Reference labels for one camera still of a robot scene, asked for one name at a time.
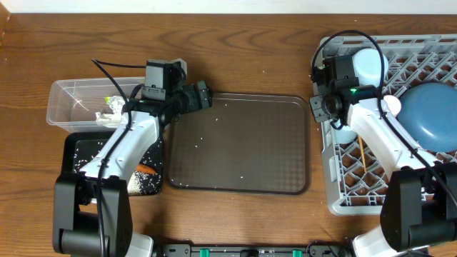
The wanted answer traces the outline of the light blue bowl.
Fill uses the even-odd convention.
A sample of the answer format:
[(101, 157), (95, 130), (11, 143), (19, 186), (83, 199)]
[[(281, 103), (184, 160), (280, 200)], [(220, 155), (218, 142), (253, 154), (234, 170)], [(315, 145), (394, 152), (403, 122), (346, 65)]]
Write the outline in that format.
[(353, 69), (360, 86), (380, 86), (388, 71), (388, 60), (383, 56), (384, 73), (381, 76), (381, 59), (376, 49), (361, 49), (352, 56)]

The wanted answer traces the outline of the light blue cup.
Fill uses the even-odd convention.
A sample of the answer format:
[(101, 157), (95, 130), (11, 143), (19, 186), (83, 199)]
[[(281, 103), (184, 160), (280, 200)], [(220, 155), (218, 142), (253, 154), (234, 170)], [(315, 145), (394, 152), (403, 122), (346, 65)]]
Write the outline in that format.
[(358, 134), (350, 126), (342, 126), (340, 130), (335, 130), (335, 135), (336, 143), (339, 144), (352, 143), (358, 137)]

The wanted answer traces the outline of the white pink cup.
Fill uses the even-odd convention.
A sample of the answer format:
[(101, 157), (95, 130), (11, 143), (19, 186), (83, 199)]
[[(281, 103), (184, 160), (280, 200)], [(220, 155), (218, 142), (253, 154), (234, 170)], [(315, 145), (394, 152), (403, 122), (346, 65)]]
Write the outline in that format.
[(383, 100), (387, 103), (387, 106), (394, 117), (401, 111), (401, 101), (393, 95), (385, 95)]

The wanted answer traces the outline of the foil snack wrapper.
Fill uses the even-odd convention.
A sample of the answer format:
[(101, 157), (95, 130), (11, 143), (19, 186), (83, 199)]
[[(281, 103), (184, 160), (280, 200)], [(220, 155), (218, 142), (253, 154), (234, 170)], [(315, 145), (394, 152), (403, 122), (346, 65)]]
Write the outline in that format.
[(122, 109), (126, 103), (122, 96), (107, 96), (104, 100), (113, 114), (122, 113)]

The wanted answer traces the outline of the white tissue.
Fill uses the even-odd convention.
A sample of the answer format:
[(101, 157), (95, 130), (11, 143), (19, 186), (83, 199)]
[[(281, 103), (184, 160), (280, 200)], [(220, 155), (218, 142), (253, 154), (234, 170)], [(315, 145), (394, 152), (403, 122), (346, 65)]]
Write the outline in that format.
[(121, 123), (121, 117), (121, 112), (116, 112), (113, 114), (96, 112), (96, 124), (106, 128), (116, 129)]

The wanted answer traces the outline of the orange carrot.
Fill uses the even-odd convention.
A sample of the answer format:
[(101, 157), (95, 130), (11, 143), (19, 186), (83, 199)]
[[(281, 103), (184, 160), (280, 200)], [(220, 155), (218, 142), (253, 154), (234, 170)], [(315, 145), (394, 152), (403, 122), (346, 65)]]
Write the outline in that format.
[(144, 164), (141, 164), (141, 163), (136, 167), (136, 171), (140, 172), (140, 173), (151, 174), (151, 175), (155, 175), (156, 174), (156, 171), (155, 171), (154, 168), (152, 168), (150, 166), (147, 166), (147, 165), (144, 165)]

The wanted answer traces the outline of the wooden chopstick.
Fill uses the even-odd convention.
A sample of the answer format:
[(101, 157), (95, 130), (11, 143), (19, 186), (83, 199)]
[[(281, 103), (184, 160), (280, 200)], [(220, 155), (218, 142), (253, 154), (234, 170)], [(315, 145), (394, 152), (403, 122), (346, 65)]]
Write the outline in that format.
[(361, 161), (362, 161), (362, 164), (363, 164), (363, 170), (366, 173), (367, 172), (367, 167), (366, 167), (365, 151), (364, 151), (364, 146), (363, 146), (363, 140), (360, 137), (360, 135), (358, 135), (358, 144), (359, 144), (359, 148), (360, 148), (360, 152), (361, 152)]

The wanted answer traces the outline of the dark blue plate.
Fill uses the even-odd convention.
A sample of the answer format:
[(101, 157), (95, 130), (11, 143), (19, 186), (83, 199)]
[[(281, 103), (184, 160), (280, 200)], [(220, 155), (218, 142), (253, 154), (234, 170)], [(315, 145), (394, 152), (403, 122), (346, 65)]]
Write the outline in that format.
[(456, 150), (456, 90), (431, 82), (407, 90), (401, 97), (400, 124), (426, 150)]

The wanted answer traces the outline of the white rice pile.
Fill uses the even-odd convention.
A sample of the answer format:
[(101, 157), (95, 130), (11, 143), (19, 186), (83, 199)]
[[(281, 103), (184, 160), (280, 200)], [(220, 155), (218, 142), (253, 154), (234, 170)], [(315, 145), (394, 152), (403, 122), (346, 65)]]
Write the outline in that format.
[[(80, 140), (74, 147), (71, 170), (76, 173), (84, 164), (91, 161), (102, 149), (107, 139)], [(161, 191), (163, 184), (163, 141), (159, 139), (151, 145), (143, 155), (139, 164), (144, 164), (155, 169), (156, 174), (140, 173), (134, 171), (128, 184), (130, 196), (150, 196)]]

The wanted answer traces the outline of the grey dishwasher rack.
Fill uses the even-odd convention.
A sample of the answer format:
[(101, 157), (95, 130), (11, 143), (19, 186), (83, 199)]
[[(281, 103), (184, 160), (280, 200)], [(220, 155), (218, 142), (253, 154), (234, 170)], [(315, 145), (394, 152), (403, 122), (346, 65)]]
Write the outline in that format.
[[(454, 34), (377, 36), (376, 40), (390, 65), (383, 91), (395, 96), (405, 94), (427, 66), (431, 67), (428, 75), (433, 76), (443, 72), (442, 66), (456, 64)], [(390, 174), (404, 166), (423, 168), (380, 117), (379, 107), (388, 110), (386, 103), (377, 99), (351, 109), (350, 122), (364, 141), (366, 173), (356, 139), (336, 143), (330, 121), (321, 124), (328, 209), (335, 215), (379, 214)]]

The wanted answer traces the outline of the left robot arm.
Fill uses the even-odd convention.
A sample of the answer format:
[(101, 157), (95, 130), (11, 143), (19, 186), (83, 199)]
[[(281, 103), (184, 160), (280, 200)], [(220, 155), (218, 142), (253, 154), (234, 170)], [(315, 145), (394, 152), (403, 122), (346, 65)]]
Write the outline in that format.
[(154, 240), (133, 231), (128, 184), (146, 151), (181, 114), (207, 109), (205, 81), (187, 84), (187, 63), (148, 60), (145, 81), (124, 100), (121, 121), (79, 171), (61, 171), (54, 184), (52, 245), (70, 256), (152, 256)]

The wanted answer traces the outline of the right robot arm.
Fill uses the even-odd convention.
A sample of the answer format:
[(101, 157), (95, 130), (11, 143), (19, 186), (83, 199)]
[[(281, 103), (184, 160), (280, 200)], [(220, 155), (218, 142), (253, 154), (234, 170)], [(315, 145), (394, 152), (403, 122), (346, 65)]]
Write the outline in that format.
[(355, 256), (400, 256), (456, 240), (456, 164), (424, 150), (381, 95), (388, 62), (373, 49), (311, 65), (318, 123), (348, 126), (367, 144), (389, 179), (380, 225), (353, 239)]

